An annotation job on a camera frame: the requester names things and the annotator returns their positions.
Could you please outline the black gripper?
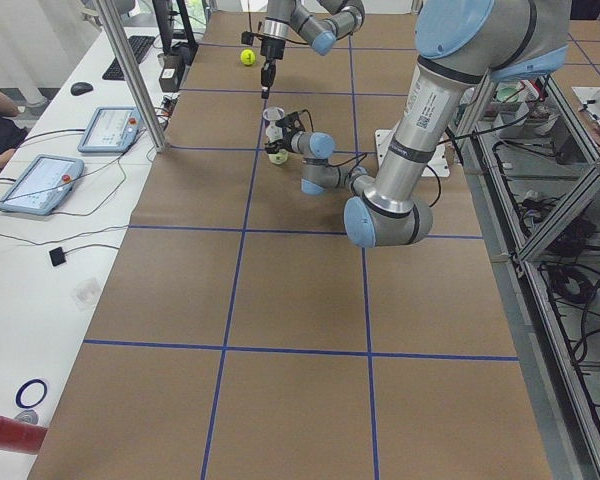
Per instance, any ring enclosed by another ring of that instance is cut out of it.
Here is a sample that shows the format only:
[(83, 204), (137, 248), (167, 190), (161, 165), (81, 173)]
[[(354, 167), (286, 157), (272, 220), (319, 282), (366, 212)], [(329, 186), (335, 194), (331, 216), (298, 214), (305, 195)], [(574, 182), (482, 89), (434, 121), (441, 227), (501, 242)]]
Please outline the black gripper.
[(282, 128), (280, 133), (280, 139), (277, 142), (267, 142), (265, 144), (265, 151), (268, 154), (278, 154), (282, 150), (286, 152), (295, 152), (293, 146), (293, 139), (296, 135), (294, 128)]
[(268, 99), (276, 77), (276, 60), (284, 58), (285, 39), (268, 35), (261, 38), (260, 53), (265, 57), (261, 68), (261, 98)]

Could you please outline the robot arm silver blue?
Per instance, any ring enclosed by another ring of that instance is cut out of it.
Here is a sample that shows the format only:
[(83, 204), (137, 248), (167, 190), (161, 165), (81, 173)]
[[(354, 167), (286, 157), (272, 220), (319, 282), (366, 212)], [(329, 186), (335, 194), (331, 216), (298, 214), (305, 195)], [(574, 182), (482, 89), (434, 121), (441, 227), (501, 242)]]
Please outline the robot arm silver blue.
[(363, 248), (407, 245), (430, 231), (432, 213), (413, 191), (464, 92), (494, 82), (535, 79), (558, 70), (567, 55), (568, 1), (428, 1), (415, 26), (418, 51), (404, 114), (378, 173), (329, 164), (335, 143), (290, 125), (276, 107), (263, 113), (266, 150), (304, 158), (302, 189), (352, 192), (344, 208), (350, 241)]
[(365, 8), (361, 1), (319, 1), (330, 16), (317, 18), (300, 1), (269, 1), (261, 34), (261, 97), (268, 99), (276, 76), (276, 62), (282, 60), (289, 30), (293, 30), (315, 52), (325, 56), (338, 39), (361, 29)]

